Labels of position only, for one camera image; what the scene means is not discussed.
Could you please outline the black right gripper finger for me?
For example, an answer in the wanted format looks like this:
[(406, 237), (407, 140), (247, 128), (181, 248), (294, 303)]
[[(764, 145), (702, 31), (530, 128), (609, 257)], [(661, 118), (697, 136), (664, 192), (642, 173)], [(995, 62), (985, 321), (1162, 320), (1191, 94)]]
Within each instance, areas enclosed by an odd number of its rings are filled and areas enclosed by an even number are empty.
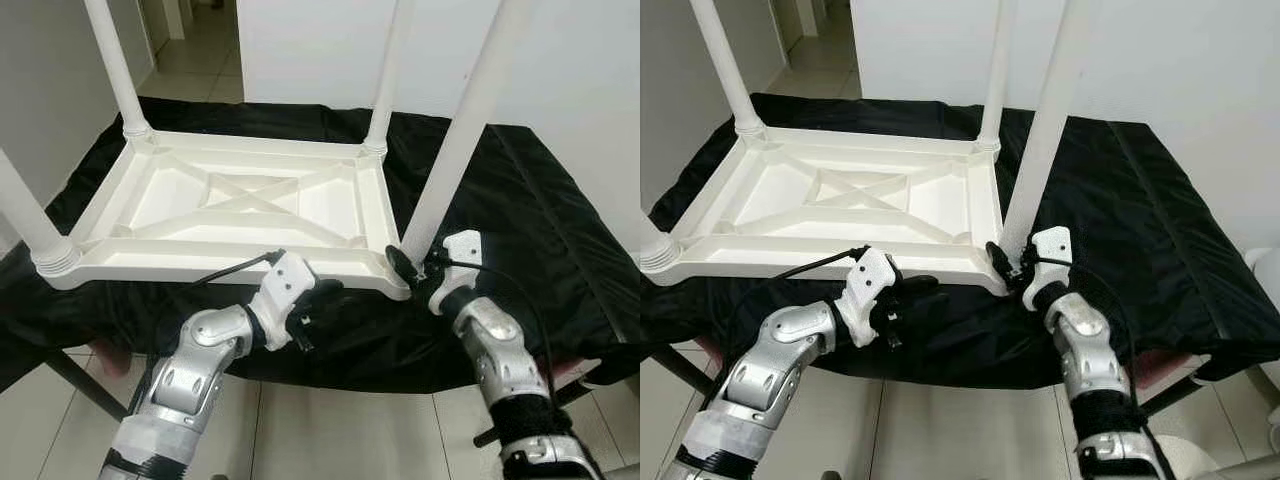
[(407, 287), (419, 287), (420, 285), (420, 283), (421, 283), (421, 271), (413, 264), (413, 260), (411, 260), (402, 250), (399, 250), (397, 246), (388, 244), (385, 247), (385, 256), (387, 256), (387, 260), (390, 264), (390, 268), (394, 271), (394, 274)]
[(1010, 257), (1005, 251), (993, 241), (986, 243), (986, 252), (989, 256), (992, 269), (1001, 278), (1002, 282), (1014, 282), (1018, 276), (1018, 270), (1012, 265)]

